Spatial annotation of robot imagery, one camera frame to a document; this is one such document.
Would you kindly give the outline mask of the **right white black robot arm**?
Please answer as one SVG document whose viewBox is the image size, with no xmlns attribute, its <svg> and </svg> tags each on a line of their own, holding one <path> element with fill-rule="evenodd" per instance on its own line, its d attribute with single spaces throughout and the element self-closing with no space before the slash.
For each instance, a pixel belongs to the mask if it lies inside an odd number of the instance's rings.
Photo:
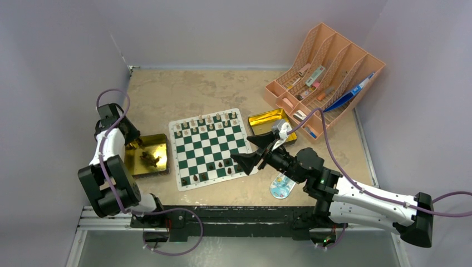
<svg viewBox="0 0 472 267">
<path fill-rule="evenodd" d="M 310 147 L 292 156 L 284 146 L 276 147 L 274 133 L 249 136 L 257 146 L 252 153 L 232 153 L 231 158 L 250 174 L 266 165 L 274 168 L 316 199 L 313 221 L 319 226 L 362 224 L 384 229 L 421 248 L 432 246 L 433 211 L 430 195 L 396 194 L 350 181 L 346 175 L 324 166 L 324 159 Z"/>
</svg>

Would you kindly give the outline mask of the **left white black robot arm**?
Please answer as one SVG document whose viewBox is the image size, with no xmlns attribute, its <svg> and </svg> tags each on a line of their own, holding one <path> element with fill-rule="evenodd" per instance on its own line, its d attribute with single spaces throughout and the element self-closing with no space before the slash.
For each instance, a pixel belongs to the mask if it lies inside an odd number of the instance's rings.
<svg viewBox="0 0 472 267">
<path fill-rule="evenodd" d="M 142 143 L 140 131 L 116 103 L 98 107 L 98 113 L 94 157 L 77 174 L 94 212 L 99 217 L 131 212 L 151 227 L 162 226 L 166 212 L 160 200 L 142 193 L 124 163 L 125 147 Z"/>
</svg>

